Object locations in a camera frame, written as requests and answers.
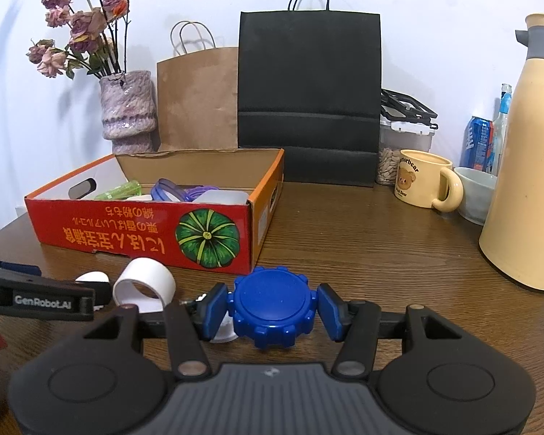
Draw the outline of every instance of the white bowl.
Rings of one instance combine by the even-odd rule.
[[[454,172],[463,183],[463,201],[458,212],[468,221],[484,225],[498,178],[484,171],[465,167],[457,167]]]

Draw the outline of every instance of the plastic bottle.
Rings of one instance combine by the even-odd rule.
[[[512,85],[508,83],[502,83],[502,94],[499,99],[501,100],[506,93],[509,93],[510,95],[512,94]]]
[[[141,185],[137,180],[131,180],[94,197],[97,201],[109,201],[110,199],[126,199],[141,194]]]
[[[506,92],[502,97],[498,116],[493,121],[494,143],[487,172],[495,176],[498,175],[500,162],[502,160],[503,145],[506,140],[506,129],[508,127],[508,111],[510,110],[511,102],[512,95]]]

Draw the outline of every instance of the white ring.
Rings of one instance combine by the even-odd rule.
[[[228,343],[237,338],[238,335],[234,331],[234,319],[226,312],[226,315],[220,324],[220,328],[218,329],[218,333],[210,340],[210,343]]]
[[[142,294],[134,283],[147,287],[159,299]],[[174,294],[175,280],[171,272],[159,261],[145,257],[132,260],[113,286],[115,304],[135,304],[140,314],[161,312]]]
[[[109,283],[109,277],[103,272],[88,272],[79,276],[75,281],[89,282],[96,281],[101,283]],[[93,311],[100,311],[105,306],[93,306]]]

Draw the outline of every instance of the flower leaf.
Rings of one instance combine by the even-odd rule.
[[[67,66],[67,71],[65,72],[67,74],[67,77],[73,80],[75,77],[75,72],[73,72],[73,67],[71,67],[71,64],[69,63]]]
[[[80,52],[73,51],[73,55],[75,56],[76,59],[80,60],[81,62],[85,61],[83,54],[81,54]]]
[[[69,59],[68,60],[68,67],[69,68],[80,68],[82,67],[83,65],[78,61],[78,60],[74,60],[74,59]]]
[[[94,70],[95,72],[99,72],[101,67],[103,66],[101,59],[99,59],[99,57],[94,54],[88,58],[88,64],[90,65],[91,70]]]
[[[52,47],[54,46],[54,41],[52,39],[41,39],[39,42],[36,43],[37,46],[46,46],[46,47]]]

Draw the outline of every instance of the black paper bag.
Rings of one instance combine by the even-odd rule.
[[[371,186],[379,146],[380,16],[328,5],[242,13],[238,145],[284,148],[286,181]]]

